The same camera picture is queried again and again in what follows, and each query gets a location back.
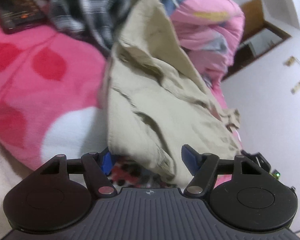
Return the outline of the beige khaki trousers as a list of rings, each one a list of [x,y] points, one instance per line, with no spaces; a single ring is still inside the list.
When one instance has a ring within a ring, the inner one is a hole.
[[[181,158],[199,153],[232,159],[241,145],[236,110],[222,109],[189,57],[159,0],[136,0],[114,43],[105,76],[107,144],[167,183],[192,175]]]

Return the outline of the black smartphone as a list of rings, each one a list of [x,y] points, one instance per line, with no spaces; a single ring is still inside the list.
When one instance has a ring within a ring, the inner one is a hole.
[[[0,27],[6,34],[44,24],[46,16],[34,0],[0,0]]]

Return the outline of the brown wooden cabinet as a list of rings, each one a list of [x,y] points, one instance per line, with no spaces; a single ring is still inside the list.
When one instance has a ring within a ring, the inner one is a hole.
[[[250,0],[241,5],[245,15],[244,33],[234,57],[234,64],[223,77],[226,80],[253,63],[291,36],[264,19],[262,0]]]

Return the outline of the pink floral fleece blanket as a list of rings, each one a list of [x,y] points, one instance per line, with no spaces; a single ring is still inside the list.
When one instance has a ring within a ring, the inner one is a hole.
[[[31,169],[109,148],[109,59],[48,25],[0,29],[0,143]]]

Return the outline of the black white plaid shirt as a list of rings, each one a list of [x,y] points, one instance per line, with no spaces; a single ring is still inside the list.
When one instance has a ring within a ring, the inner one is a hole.
[[[135,0],[50,0],[49,18],[55,28],[94,45],[108,56],[117,27]]]

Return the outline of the pink patterned quilt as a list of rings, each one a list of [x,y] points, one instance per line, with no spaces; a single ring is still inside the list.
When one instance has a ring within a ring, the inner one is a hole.
[[[184,0],[170,16],[180,46],[212,86],[234,63],[245,15],[233,0]]]

